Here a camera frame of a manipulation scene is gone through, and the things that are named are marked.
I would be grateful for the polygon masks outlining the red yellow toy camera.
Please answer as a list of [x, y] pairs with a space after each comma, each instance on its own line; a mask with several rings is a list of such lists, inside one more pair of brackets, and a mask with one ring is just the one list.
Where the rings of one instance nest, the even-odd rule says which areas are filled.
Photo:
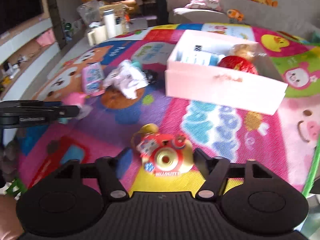
[[131, 147], [142, 167], [156, 177], [187, 173], [194, 165], [193, 146], [184, 133], [163, 134], [156, 124], [146, 124], [133, 134]]

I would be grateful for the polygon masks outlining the pink teal squishy toy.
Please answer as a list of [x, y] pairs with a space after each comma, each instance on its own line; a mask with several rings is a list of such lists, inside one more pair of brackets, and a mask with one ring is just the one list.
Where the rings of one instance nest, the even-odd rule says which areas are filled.
[[79, 108], [79, 114], [76, 116], [76, 119], [81, 120], [85, 116], [85, 93], [72, 92], [65, 96], [61, 101], [64, 105], [73, 105]]

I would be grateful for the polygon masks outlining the colourful cartoon blanket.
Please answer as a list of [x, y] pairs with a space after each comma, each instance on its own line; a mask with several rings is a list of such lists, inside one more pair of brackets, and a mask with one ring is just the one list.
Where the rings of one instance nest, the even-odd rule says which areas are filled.
[[83, 144], [89, 150], [85, 159], [92, 162], [103, 155], [116, 155], [130, 145], [143, 125], [154, 123], [165, 134], [186, 133], [194, 147], [212, 157], [225, 157], [235, 163], [255, 159], [308, 194], [319, 160], [315, 150], [319, 134], [319, 47], [272, 33], [284, 44], [280, 52], [270, 52], [278, 70], [285, 73], [290, 67], [307, 66], [312, 79], [308, 88], [289, 87], [276, 113], [265, 115], [165, 95], [166, 58], [162, 50], [172, 51], [188, 29], [216, 30], [257, 42], [269, 34], [265, 29], [241, 25], [163, 25], [104, 42], [65, 62], [34, 94], [35, 99], [58, 101], [69, 92], [80, 91], [80, 68], [87, 63], [100, 62], [108, 73], [120, 61], [137, 58], [144, 68], [156, 71], [159, 80], [144, 88], [133, 102], [106, 92], [86, 99], [92, 110], [83, 119], [27, 128], [18, 166], [23, 183], [29, 187], [58, 166], [57, 158], [49, 153], [53, 140], [68, 137]]

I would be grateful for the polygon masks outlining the white tv cabinet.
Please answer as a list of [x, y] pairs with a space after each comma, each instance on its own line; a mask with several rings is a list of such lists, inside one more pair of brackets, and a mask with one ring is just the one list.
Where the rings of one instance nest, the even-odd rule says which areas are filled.
[[42, 46], [36, 39], [48, 30], [52, 30], [52, 20], [46, 18], [1, 44], [1, 64], [8, 61], [18, 63], [19, 72], [1, 92], [1, 100], [20, 100], [44, 67], [60, 51], [56, 41]]

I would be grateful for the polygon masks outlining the white pink cardboard box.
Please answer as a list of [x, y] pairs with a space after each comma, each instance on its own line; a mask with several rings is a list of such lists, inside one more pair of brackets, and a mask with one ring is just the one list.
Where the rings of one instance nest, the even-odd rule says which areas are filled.
[[[253, 50], [257, 74], [211, 66], [213, 54], [229, 55], [239, 44]], [[197, 30], [185, 30], [167, 60], [165, 93], [273, 115], [288, 85], [258, 42]]]

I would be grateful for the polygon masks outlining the red ball toy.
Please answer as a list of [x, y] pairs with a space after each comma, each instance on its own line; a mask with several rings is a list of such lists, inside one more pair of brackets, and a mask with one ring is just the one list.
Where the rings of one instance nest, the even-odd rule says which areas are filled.
[[240, 56], [225, 56], [217, 66], [258, 75], [254, 64]]

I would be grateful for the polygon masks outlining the cream lidded mug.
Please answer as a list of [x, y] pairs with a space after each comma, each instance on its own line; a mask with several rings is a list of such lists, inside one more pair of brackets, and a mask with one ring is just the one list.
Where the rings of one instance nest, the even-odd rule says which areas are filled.
[[104, 25], [89, 29], [87, 39], [90, 46], [105, 42], [107, 38], [106, 28]]

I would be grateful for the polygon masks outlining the small black toy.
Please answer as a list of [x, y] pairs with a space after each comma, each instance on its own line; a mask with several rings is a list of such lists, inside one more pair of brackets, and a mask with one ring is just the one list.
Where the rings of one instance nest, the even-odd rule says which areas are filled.
[[158, 73], [150, 70], [150, 69], [145, 69], [143, 70], [145, 80], [148, 85], [154, 85], [158, 82]]

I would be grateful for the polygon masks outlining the black television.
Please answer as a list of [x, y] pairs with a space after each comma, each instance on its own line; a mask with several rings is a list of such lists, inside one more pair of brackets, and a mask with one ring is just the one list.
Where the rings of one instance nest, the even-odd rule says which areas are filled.
[[42, 13], [41, 0], [0, 0], [1, 34]]

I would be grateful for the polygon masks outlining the clear plastic bag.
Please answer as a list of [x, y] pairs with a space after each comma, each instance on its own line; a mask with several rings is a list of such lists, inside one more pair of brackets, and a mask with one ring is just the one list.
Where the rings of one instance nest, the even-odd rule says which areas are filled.
[[82, 18], [84, 24], [88, 27], [93, 22], [100, 22], [100, 7], [103, 2], [92, 0], [77, 7], [77, 12]]

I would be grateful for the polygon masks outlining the tall white thermos bottle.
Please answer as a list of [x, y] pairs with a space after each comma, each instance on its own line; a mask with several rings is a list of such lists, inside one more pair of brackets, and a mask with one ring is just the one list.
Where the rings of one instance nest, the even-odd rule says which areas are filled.
[[113, 38], [116, 36], [116, 19], [113, 9], [108, 9], [103, 12], [104, 24], [106, 27], [107, 37]]

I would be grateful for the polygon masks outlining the small white bottle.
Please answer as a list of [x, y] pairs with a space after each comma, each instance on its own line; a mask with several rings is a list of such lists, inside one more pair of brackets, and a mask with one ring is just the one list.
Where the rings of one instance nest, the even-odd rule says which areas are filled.
[[123, 28], [122, 28], [122, 24], [116, 24], [115, 25], [116, 28], [116, 36], [122, 35], [123, 34]]

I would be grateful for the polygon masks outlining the patterned gift bag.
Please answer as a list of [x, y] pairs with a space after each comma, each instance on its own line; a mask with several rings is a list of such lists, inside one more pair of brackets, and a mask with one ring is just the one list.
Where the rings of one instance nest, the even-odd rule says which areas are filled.
[[108, 4], [99, 7], [100, 17], [103, 18], [104, 11], [113, 10], [114, 11], [114, 18], [116, 26], [121, 27], [121, 32], [127, 33], [128, 26], [127, 26], [127, 6], [123, 3], [116, 3], [116, 4]]

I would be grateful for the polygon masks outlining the orange clownfish plush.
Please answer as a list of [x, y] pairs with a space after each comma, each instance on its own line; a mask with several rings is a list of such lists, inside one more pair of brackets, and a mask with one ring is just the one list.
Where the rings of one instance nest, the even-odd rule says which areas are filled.
[[244, 15], [236, 10], [236, 9], [229, 9], [227, 10], [227, 16], [231, 19], [231, 20], [237, 20], [238, 22], [242, 22], [244, 19]]

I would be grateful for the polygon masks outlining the pink baby clothes pile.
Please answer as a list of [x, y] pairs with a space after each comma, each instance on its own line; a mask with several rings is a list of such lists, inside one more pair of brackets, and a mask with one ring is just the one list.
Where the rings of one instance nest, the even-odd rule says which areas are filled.
[[189, 0], [185, 7], [188, 9], [221, 11], [219, 0]]

